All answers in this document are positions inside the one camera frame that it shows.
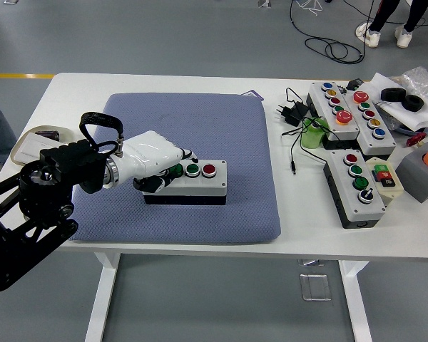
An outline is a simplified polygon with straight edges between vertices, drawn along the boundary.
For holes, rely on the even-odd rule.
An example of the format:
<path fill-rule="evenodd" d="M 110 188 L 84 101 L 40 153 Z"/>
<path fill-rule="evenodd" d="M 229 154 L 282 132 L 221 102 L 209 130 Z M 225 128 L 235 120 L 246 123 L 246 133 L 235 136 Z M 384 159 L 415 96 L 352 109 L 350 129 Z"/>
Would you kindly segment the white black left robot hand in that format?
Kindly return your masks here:
<path fill-rule="evenodd" d="M 119 145 L 119 151 L 107 158 L 103 186 L 116 187 L 133 179 L 137 190 L 156 193 L 176 178 L 170 173 L 170 168 L 187 159 L 198 162 L 192 150 L 179 148 L 149 130 L 125 140 Z"/>

